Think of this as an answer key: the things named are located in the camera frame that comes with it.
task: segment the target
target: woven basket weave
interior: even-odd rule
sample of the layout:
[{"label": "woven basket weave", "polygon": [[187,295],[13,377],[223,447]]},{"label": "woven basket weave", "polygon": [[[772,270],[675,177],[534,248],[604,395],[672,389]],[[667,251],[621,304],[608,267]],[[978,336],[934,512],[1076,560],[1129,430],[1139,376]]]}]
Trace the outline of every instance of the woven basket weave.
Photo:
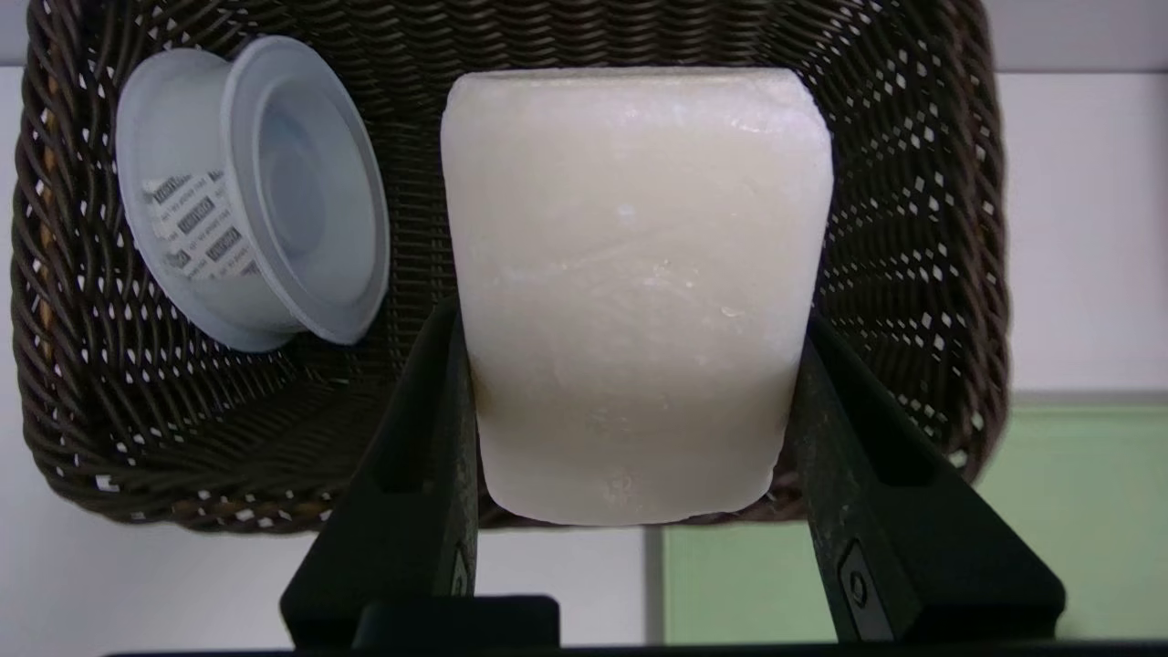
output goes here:
[{"label": "woven basket weave", "polygon": [[[1007,412],[1002,147],[975,0],[37,0],[16,150],[12,317],[25,438],[61,496],[118,521],[317,528],[434,303],[454,293],[438,157],[446,92],[484,69],[707,64],[799,71],[833,132],[815,303],[973,478]],[[133,248],[112,123],[164,48],[315,48],[369,126],[390,290],[357,346],[265,355],[203,336]],[[485,527],[522,524],[482,491]],[[801,516],[790,455],[741,513]]]}]

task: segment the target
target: plastic cup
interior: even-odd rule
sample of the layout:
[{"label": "plastic cup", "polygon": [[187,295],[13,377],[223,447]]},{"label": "plastic cup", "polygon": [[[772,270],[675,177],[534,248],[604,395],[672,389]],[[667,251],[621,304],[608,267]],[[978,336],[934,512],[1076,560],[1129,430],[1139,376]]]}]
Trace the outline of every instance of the plastic cup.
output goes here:
[{"label": "plastic cup", "polygon": [[312,331],[353,344],[389,283],[389,220],[361,116],[311,48],[142,62],[117,116],[121,199],[162,291],[239,351]]}]

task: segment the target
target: green wall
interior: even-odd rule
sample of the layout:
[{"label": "green wall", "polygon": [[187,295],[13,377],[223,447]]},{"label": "green wall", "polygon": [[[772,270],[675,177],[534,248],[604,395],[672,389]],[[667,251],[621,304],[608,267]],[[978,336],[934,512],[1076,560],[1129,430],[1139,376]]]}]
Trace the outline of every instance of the green wall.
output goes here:
[{"label": "green wall", "polygon": [[[1059,637],[1168,637],[1168,408],[1026,408],[978,490],[1068,589]],[[834,641],[805,524],[670,528],[668,643]]]}]

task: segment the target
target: white candle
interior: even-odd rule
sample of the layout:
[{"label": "white candle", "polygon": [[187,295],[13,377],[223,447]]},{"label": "white candle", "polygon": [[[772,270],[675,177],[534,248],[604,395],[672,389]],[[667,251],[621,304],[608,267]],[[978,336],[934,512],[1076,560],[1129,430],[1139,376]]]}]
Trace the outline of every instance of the white candle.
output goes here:
[{"label": "white candle", "polygon": [[627,525],[763,496],[832,196],[799,78],[468,75],[442,153],[492,497]]}]

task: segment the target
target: printed label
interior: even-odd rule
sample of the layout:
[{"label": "printed label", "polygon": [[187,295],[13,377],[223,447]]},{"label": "printed label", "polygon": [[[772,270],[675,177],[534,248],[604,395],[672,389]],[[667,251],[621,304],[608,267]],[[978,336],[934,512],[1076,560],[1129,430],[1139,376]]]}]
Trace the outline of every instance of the printed label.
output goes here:
[{"label": "printed label", "polygon": [[259,274],[235,227],[222,171],[147,180],[142,195],[168,267],[195,281]]}]

